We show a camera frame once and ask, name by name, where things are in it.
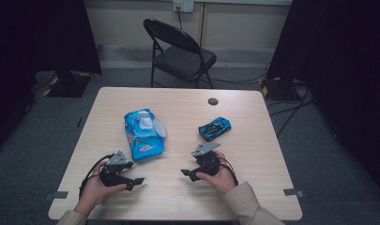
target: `wall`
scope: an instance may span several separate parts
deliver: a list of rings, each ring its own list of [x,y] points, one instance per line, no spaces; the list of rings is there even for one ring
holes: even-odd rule
[[[215,2],[195,2],[194,12],[182,13],[183,30],[204,48],[216,52],[218,63],[225,66],[233,58],[245,64],[268,63],[278,43],[290,2]],[[148,55],[152,42],[143,28],[145,18],[154,18],[177,27],[180,25],[177,14],[173,12],[172,1],[87,0],[85,4],[96,44],[104,52],[118,51],[122,57],[123,52],[135,53],[139,58],[142,57],[140,53]]]

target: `gray carpet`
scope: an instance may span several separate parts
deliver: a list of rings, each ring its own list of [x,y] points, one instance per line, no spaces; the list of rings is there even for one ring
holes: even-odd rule
[[[263,68],[216,67],[210,74],[213,79],[245,81],[265,72]],[[48,218],[51,202],[43,198],[58,189],[98,90],[103,86],[147,87],[149,74],[150,68],[105,68],[102,76],[91,79],[82,98],[44,97],[47,85],[41,85],[53,73],[37,75],[36,87],[40,88],[34,92],[36,97],[29,113],[0,146],[0,224],[55,224]],[[168,87],[193,87],[161,73],[158,78]],[[260,90],[255,83],[214,81],[214,84],[217,89]],[[207,88],[207,84],[201,83],[201,87]],[[306,86],[299,85],[297,90],[304,95]],[[306,102],[310,99],[312,96],[308,95]],[[295,106],[273,103],[266,102],[271,113]],[[271,116],[277,132],[290,114]],[[313,102],[295,113],[282,130],[279,142],[294,186],[305,194],[299,198],[303,218],[285,221],[286,224],[380,225],[380,191],[357,159],[334,138],[327,119]],[[89,224],[121,222],[89,221]]]

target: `chair backrest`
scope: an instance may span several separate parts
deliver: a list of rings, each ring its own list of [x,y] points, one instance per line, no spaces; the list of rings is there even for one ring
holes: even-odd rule
[[[189,34],[167,23],[145,19],[144,28],[154,42],[157,42],[155,40],[157,38],[192,53],[200,53],[201,51],[198,43]]]

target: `hand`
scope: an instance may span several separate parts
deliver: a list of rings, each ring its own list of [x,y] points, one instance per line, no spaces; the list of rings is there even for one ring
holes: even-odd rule
[[[220,152],[218,150],[214,150],[213,152],[215,152],[217,154],[217,156],[220,158],[221,164],[227,165],[227,162],[223,159],[223,158],[225,158],[225,155],[222,152]],[[225,195],[232,188],[236,187],[233,176],[224,167],[220,167],[219,172],[214,176],[211,176],[211,175],[206,174],[204,172],[197,172],[196,176],[202,180],[206,180],[218,192],[220,192],[223,195]]]
[[[125,184],[113,187],[106,187],[102,184],[101,180],[99,180],[99,172],[101,167],[103,167],[106,163],[106,161],[102,161],[96,166],[92,172],[92,175],[88,179],[86,186],[84,187],[82,197],[76,205],[74,211],[88,217],[90,212],[98,204],[110,197],[110,195],[126,189],[127,186]]]

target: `chair seat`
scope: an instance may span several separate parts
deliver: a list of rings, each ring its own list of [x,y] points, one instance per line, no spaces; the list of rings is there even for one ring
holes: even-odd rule
[[[205,49],[201,49],[201,52],[205,60],[206,69],[210,69],[216,63],[216,54]],[[199,55],[175,46],[171,46],[155,57],[153,64],[156,68],[188,83],[196,82],[197,78],[203,75],[203,73],[199,73],[201,64]]]

